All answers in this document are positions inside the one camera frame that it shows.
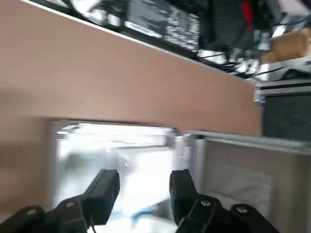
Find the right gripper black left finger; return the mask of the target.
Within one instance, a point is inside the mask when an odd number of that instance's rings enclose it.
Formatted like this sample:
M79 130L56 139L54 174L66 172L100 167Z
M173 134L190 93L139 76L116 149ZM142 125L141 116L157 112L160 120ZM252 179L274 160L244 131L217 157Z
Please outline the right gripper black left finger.
M120 191L115 169L101 169L86 191L61 201L50 211L26 206L0 225L2 233L86 233L105 225Z

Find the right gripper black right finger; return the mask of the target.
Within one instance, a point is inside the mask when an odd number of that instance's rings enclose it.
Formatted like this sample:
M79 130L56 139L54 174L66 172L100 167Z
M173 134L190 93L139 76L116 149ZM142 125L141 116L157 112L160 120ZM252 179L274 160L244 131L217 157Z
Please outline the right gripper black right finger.
M177 233L277 233L278 230L248 204L229 210L214 197L197 192L189 170L173 170L169 190Z

